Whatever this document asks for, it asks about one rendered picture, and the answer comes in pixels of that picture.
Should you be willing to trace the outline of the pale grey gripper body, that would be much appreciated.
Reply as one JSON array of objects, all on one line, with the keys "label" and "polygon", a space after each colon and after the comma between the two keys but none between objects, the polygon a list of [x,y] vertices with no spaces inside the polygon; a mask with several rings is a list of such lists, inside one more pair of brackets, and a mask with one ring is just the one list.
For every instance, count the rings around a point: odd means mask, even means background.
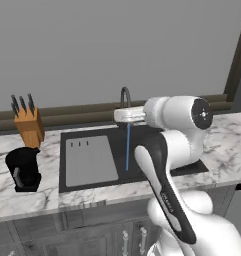
[{"label": "pale grey gripper body", "polygon": [[141,122],[145,116],[143,106],[116,109],[113,114],[116,123],[124,124]]}]

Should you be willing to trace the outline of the dark curved sink faucet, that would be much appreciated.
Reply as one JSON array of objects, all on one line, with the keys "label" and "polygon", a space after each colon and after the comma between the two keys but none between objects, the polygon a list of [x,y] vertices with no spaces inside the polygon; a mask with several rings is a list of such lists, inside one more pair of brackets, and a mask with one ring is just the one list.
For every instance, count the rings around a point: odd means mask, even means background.
[{"label": "dark curved sink faucet", "polygon": [[131,96],[129,89],[124,86],[121,89],[121,96],[120,96],[120,107],[123,108],[124,106],[127,106],[128,108],[131,107]]}]

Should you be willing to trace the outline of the blue water stream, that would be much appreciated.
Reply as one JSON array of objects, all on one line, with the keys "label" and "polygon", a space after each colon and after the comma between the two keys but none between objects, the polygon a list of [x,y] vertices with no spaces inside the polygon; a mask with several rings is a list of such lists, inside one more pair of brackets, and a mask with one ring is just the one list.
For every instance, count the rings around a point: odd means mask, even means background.
[{"label": "blue water stream", "polygon": [[130,150],[130,123],[126,128],[126,171],[129,169],[129,150]]}]

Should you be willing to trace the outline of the black kitchen sink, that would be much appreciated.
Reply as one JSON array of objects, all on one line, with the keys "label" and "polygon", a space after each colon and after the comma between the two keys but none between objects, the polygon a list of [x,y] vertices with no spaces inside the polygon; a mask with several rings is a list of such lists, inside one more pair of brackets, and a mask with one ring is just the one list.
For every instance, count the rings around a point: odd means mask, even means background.
[{"label": "black kitchen sink", "polygon": [[134,159],[141,139],[159,129],[147,125],[130,131],[129,162],[126,162],[127,132],[118,127],[61,134],[59,192],[145,181]]}]

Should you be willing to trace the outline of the black jug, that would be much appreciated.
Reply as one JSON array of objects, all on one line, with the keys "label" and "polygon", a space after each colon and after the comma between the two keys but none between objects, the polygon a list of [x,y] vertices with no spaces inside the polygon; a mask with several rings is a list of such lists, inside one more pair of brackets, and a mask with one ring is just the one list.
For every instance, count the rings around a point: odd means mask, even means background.
[{"label": "black jug", "polygon": [[15,183],[16,192],[36,192],[41,182],[37,154],[39,148],[21,147],[5,157],[5,163]]}]

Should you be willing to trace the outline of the wooden knife block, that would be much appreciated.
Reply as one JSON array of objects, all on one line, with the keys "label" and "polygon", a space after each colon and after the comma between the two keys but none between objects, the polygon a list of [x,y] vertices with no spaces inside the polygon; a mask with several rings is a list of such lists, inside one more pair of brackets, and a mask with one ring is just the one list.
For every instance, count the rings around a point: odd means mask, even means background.
[{"label": "wooden knife block", "polygon": [[21,108],[14,118],[14,123],[26,147],[40,147],[44,141],[45,131],[38,108],[35,108],[34,112]]}]

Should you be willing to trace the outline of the grey cupboard door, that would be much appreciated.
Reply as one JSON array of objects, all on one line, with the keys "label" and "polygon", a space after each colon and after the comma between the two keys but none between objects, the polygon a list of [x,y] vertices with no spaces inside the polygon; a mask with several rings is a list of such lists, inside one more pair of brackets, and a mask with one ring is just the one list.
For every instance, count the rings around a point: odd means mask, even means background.
[{"label": "grey cupboard door", "polygon": [[146,256],[150,247],[157,241],[160,228],[149,218],[133,223],[132,256]]},{"label": "grey cupboard door", "polygon": [[123,225],[71,231],[42,243],[46,256],[122,256]]},{"label": "grey cupboard door", "polygon": [[49,214],[0,222],[0,256],[15,251],[16,256],[26,256],[24,242],[54,236],[64,228],[60,214]]}]

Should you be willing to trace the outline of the brown window frame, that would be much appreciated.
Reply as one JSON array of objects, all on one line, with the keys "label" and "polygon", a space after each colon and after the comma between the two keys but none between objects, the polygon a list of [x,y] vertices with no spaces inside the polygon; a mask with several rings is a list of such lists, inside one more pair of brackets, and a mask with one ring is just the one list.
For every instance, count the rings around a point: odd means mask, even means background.
[{"label": "brown window frame", "polygon": [[[214,114],[222,114],[232,108],[241,80],[241,32],[226,86],[222,94],[205,95]],[[109,122],[113,120],[113,110],[120,102],[42,108],[40,114],[45,127],[73,126],[81,123]],[[10,134],[16,130],[12,111],[0,112],[0,134]]]}]

